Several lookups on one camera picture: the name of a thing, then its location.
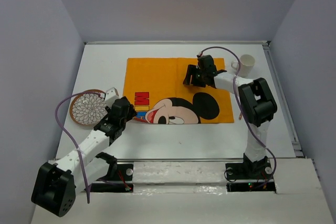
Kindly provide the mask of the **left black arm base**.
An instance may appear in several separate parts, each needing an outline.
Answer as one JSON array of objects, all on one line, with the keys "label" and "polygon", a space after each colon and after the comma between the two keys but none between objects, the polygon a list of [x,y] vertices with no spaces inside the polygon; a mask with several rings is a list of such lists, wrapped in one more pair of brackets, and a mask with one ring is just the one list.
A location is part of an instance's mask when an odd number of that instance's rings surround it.
[{"label": "left black arm base", "polygon": [[133,163],[118,163],[116,169],[91,184],[91,193],[132,193]]}]

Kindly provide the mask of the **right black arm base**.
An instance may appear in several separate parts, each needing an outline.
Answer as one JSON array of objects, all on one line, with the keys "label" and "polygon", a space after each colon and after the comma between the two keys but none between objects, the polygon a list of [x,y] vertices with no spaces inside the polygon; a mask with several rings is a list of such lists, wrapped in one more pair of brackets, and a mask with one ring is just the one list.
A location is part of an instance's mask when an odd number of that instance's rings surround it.
[{"label": "right black arm base", "polygon": [[272,168],[267,156],[251,162],[243,155],[241,163],[225,164],[224,178],[227,180],[226,189],[229,193],[272,191],[276,192]]}]

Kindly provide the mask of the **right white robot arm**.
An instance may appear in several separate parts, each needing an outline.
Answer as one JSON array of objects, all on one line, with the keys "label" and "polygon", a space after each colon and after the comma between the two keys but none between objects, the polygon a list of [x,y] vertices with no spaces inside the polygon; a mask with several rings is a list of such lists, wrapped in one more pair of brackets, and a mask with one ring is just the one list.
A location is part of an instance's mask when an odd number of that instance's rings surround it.
[{"label": "right white robot arm", "polygon": [[264,178],[270,179],[274,168],[270,166],[266,146],[270,121],[277,112],[277,104],[264,78],[246,79],[226,70],[218,70],[210,55],[199,56],[196,65],[188,65],[184,85],[213,87],[234,94],[237,105],[248,127],[247,146],[241,163],[226,164],[229,182]]}]

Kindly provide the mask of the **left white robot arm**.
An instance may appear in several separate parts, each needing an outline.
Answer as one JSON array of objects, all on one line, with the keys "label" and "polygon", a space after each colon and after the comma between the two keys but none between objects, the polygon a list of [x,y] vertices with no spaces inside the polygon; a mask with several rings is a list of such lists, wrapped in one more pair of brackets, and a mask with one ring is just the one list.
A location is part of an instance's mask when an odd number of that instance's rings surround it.
[{"label": "left white robot arm", "polygon": [[136,111],[126,97],[121,97],[107,108],[107,112],[74,150],[52,164],[41,165],[31,195],[32,203],[63,217],[73,206],[76,196],[88,191],[91,183],[115,176],[117,159],[106,150],[121,136]]}]

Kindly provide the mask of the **yellow cartoon cloth napkin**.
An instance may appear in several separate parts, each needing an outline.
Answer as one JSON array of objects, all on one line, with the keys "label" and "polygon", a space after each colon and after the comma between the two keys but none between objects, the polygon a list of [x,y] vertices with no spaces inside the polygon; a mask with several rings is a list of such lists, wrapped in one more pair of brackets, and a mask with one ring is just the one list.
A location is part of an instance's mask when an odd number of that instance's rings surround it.
[{"label": "yellow cartoon cloth napkin", "polygon": [[134,105],[135,120],[150,124],[233,123],[228,91],[185,86],[192,58],[129,58],[123,95]]}]

